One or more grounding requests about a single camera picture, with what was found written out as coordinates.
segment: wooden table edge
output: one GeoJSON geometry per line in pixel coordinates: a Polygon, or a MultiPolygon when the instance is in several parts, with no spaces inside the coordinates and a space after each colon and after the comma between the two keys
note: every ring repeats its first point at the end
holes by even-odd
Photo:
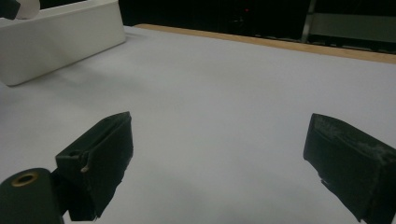
{"type": "Polygon", "coordinates": [[[378,63],[395,63],[396,64],[396,55],[386,54],[386,53],[377,53],[377,52],[355,50],[355,49],[338,49],[338,48],[308,45],[308,44],[302,44],[302,43],[294,43],[294,42],[288,42],[288,41],[263,39],[263,38],[241,36],[241,35],[227,35],[227,34],[221,34],[221,33],[213,33],[213,32],[207,32],[207,31],[190,30],[190,29],[144,24],[144,23],[137,24],[135,27],[142,28],[142,29],[148,29],[148,30],[163,31],[163,32],[168,32],[168,33],[182,34],[182,35],[196,35],[196,36],[202,36],[202,37],[210,37],[210,38],[216,38],[216,39],[238,41],[238,42],[243,42],[243,43],[262,45],[262,46],[279,48],[279,49],[299,50],[299,51],[303,51],[303,52],[359,59],[359,60],[364,60],[364,61],[371,61],[371,62],[378,62],[378,63]]]}

